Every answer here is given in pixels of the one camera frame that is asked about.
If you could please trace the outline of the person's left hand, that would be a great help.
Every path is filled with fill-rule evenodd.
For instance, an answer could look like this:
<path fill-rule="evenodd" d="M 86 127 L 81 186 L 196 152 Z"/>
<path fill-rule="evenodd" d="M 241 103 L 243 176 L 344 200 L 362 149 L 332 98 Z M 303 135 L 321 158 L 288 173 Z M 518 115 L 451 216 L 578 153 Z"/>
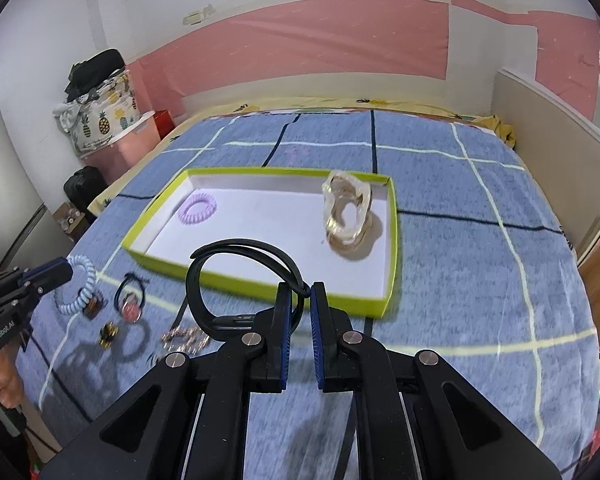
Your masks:
<path fill-rule="evenodd" d="M 6 346 L 0 351 L 0 403 L 16 408 L 24 397 L 23 382 L 16 367 L 19 348 Z"/>

